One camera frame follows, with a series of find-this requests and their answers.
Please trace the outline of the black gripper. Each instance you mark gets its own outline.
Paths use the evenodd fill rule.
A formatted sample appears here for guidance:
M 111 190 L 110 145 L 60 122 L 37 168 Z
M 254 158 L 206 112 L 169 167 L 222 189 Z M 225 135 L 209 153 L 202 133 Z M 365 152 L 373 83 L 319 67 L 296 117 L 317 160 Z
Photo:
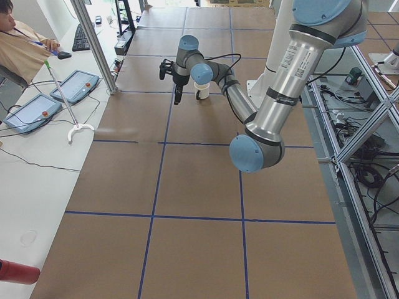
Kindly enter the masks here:
M 183 88 L 186 85 L 184 82 L 177 82 L 175 83 L 175 97 L 174 97 L 174 104 L 178 105 L 181 102 Z

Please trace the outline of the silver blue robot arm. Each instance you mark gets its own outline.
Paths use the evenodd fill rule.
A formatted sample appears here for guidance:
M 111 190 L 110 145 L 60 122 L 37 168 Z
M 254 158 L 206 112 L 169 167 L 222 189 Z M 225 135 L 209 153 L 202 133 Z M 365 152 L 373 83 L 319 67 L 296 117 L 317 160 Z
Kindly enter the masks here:
M 367 19 L 367 1 L 281 2 L 267 64 L 249 92 L 227 65 L 204 58 L 196 37 L 185 35 L 172 64 L 175 102 L 189 80 L 201 86 L 216 83 L 244 125 L 244 133 L 229 146 L 235 167 L 254 173 L 274 166 L 284 156 L 282 127 L 322 54 L 361 43 Z

